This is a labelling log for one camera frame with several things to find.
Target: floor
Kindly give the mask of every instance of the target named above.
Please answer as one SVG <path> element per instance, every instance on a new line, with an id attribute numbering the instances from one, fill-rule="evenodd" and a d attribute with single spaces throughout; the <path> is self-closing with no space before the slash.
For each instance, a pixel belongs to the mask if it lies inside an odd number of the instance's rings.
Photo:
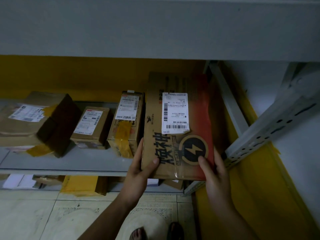
<path id="1" fill-rule="evenodd" d="M 117 193 L 101 197 L 74 197 L 58 191 L 0 190 L 0 236 L 2 240 L 73 240 L 115 199 Z M 143 195 L 123 223 L 117 240 L 127 240 L 143 226 L 149 239 L 166 239 L 170 222 L 179 221 L 185 239 L 196 239 L 190 197 Z"/>

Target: lightning bolt logo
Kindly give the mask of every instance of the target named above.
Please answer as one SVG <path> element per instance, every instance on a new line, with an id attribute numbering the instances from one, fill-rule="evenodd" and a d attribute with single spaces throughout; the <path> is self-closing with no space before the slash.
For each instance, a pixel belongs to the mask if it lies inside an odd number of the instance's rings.
<path id="1" fill-rule="evenodd" d="M 185 148 L 185 149 L 188 150 L 189 152 L 193 153 L 194 155 L 196 154 L 196 151 L 203 151 L 195 145 L 192 145 L 192 148 Z"/>

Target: yellow wall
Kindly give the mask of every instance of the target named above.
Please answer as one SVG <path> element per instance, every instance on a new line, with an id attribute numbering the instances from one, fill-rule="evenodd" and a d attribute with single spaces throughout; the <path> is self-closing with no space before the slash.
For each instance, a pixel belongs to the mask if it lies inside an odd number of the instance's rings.
<path id="1" fill-rule="evenodd" d="M 52 56 L 0 56 L 0 98 L 24 98 L 32 90 L 68 92 L 74 100 L 119 101 L 122 90 L 146 91 L 150 71 L 202 73 L 204 61 Z M 230 74 L 226 79 L 248 121 L 256 115 Z M 211 90 L 212 135 L 224 151 L 237 134 L 217 85 Z M 230 170 L 236 208 L 262 239 L 310 239 L 318 234 L 276 150 L 263 146 Z M 225 239 L 205 189 L 197 192 L 202 239 Z"/>

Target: finger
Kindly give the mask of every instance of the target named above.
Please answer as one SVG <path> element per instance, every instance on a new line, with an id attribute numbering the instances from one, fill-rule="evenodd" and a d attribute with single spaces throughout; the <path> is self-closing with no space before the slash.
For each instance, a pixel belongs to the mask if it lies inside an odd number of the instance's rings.
<path id="1" fill-rule="evenodd" d="M 145 179 L 147 179 L 150 174 L 158 167 L 159 158 L 155 157 L 147 167 L 140 173 Z"/>
<path id="2" fill-rule="evenodd" d="M 214 175 L 208 161 L 203 156 L 199 156 L 198 162 L 199 162 L 199 165 L 200 165 L 202 171 L 204 172 L 206 180 L 215 178 L 215 175 Z"/>
<path id="3" fill-rule="evenodd" d="M 142 149 L 143 149 L 143 137 L 140 140 L 140 143 L 138 145 L 138 149 L 137 149 L 136 153 L 134 154 L 134 157 L 133 157 L 133 160 L 132 160 L 132 163 L 130 166 L 134 170 L 140 170 Z"/>
<path id="4" fill-rule="evenodd" d="M 224 165 L 224 162 L 221 158 L 221 155 L 218 153 L 217 149 L 214 147 L 214 164 L 217 166 L 218 175 L 223 176 L 227 174 L 227 169 Z"/>

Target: person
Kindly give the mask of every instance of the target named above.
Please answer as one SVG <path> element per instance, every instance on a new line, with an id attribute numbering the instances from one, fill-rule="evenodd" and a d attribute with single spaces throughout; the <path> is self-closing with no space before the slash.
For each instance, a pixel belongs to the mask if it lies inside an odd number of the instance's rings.
<path id="1" fill-rule="evenodd" d="M 140 170 L 142 145 L 143 138 L 128 169 L 123 188 L 116 199 L 98 216 L 78 240 L 113 240 L 117 237 L 125 218 L 137 205 L 146 190 L 148 177 L 159 165 L 159 159 L 155 157 L 143 171 Z M 198 160 L 206 177 L 206 191 L 211 208 L 227 229 L 230 238 L 258 239 L 233 204 L 228 171 L 217 150 L 214 148 L 216 173 L 213 172 L 204 157 L 200 156 Z M 132 232 L 129 240 L 144 240 L 146 238 L 146 233 L 141 226 L 141 228 Z M 183 229 L 178 222 L 170 224 L 167 239 L 184 239 Z"/>

